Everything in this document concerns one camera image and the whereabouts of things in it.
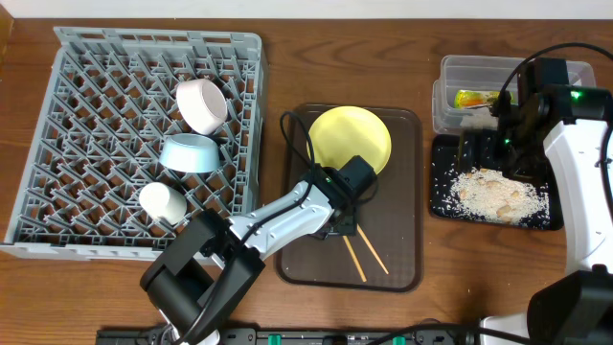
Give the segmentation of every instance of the yellow plate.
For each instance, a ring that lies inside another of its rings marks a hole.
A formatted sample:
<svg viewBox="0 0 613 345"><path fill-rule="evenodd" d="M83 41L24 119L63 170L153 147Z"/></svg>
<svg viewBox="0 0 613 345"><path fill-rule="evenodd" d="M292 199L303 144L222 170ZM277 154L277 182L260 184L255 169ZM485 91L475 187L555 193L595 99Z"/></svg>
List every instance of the yellow plate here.
<svg viewBox="0 0 613 345"><path fill-rule="evenodd" d="M355 155L380 173L392 154L392 138L381 119L357 106L339 106L323 113L308 131L315 163L341 169Z"/></svg>

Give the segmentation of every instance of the white backdrop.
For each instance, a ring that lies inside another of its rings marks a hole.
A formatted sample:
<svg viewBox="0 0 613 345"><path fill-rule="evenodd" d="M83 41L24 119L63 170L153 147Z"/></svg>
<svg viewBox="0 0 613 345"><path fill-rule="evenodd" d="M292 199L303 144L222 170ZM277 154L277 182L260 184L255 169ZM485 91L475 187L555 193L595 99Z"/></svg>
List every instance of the white backdrop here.
<svg viewBox="0 0 613 345"><path fill-rule="evenodd" d="M0 0L21 17L613 19L613 0Z"/></svg>

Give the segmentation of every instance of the wooden chopstick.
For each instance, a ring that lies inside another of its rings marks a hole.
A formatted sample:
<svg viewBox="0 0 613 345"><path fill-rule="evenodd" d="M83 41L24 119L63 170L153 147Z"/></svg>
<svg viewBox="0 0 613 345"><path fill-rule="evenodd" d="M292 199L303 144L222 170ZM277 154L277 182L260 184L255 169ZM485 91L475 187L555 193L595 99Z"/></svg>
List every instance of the wooden chopstick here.
<svg viewBox="0 0 613 345"><path fill-rule="evenodd" d="M357 260L357 257L355 256L355 252L353 251L353 247L352 244L349 242L349 239L347 238L347 236L343 236L343 240L345 240L345 244L347 245L347 249L349 249L349 253L352 255L352 259L353 259L353 263L355 264L355 268L357 268L357 271L360 273L360 277L362 277L362 282L366 282L366 275L364 275L364 271L362 270L362 266L360 265L360 262Z"/></svg>
<svg viewBox="0 0 613 345"><path fill-rule="evenodd" d="M368 248L371 249L371 253L373 253L373 255L375 256L375 259L379 262L379 264L385 271L385 274L390 274L390 272L387 270L387 267L385 267L385 264L383 264L383 262L381 261L381 258L379 258L379 256L376 254L375 248L373 247L371 242L368 241L368 238L366 237L366 234L364 234L364 231L360 227L360 224L357 224L357 232L360 233L360 236L362 237L366 245L368 245Z"/></svg>

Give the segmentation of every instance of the light blue cup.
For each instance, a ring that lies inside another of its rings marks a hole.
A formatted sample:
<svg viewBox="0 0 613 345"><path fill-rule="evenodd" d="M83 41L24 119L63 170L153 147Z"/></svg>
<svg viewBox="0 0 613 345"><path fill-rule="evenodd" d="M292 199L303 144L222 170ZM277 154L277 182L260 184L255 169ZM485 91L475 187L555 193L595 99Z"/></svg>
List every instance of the light blue cup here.
<svg viewBox="0 0 613 345"><path fill-rule="evenodd" d="M167 137L160 164L183 173L210 173L217 170L219 147L212 139L199 134L174 134Z"/></svg>

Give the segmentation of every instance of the wooden table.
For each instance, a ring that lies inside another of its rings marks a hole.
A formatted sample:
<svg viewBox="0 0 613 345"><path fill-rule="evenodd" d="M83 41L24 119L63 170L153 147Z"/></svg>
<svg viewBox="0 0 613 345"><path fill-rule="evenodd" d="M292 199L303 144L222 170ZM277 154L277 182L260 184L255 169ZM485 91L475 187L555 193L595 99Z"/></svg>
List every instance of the wooden table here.
<svg viewBox="0 0 613 345"><path fill-rule="evenodd" d="M554 43L611 49L613 22L469 20L23 20L15 21L0 82L0 228L4 238L54 55L56 25L253 32L270 62L261 154L261 201L281 195L284 140L278 119L304 103L414 110L423 125L424 185L434 138L432 83L450 54L525 57ZM592 64L613 89L613 63L589 51L555 56ZM427 205L427 191L424 205ZM394 329L435 317L473 322L524 311L531 296L563 276L564 232L538 232L436 219L424 207L425 276L408 294L298 287L272 259L232 320L263 328ZM102 327L162 322L139 287L149 263L20 260L0 254L3 344L91 344Z"/></svg>

